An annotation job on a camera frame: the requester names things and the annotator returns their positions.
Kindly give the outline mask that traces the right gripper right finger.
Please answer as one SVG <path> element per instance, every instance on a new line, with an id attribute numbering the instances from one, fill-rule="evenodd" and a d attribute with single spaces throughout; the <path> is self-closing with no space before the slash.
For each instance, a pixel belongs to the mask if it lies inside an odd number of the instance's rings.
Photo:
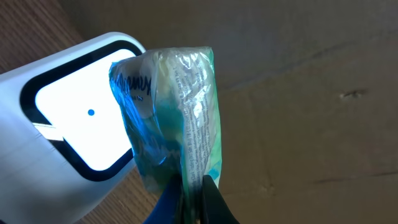
<path id="1" fill-rule="evenodd" d="M 202 180 L 200 223 L 239 224 L 209 175 L 204 175 Z"/>

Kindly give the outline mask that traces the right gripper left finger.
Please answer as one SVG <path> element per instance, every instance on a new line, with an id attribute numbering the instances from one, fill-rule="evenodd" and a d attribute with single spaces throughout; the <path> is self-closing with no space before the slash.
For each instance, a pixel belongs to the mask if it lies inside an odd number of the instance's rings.
<path id="1" fill-rule="evenodd" d="M 173 176 L 144 224 L 176 224 L 180 222 L 182 178 Z"/>

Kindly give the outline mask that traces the teal gum packet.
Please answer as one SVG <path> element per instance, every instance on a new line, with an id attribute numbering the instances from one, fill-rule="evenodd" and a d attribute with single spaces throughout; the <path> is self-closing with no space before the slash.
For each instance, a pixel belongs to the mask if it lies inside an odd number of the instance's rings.
<path id="1" fill-rule="evenodd" d="M 171 176 L 180 175 L 183 218 L 195 223 L 202 178 L 218 183 L 222 168 L 212 49 L 148 50 L 114 62 L 109 84 L 145 188 L 160 193 Z"/>

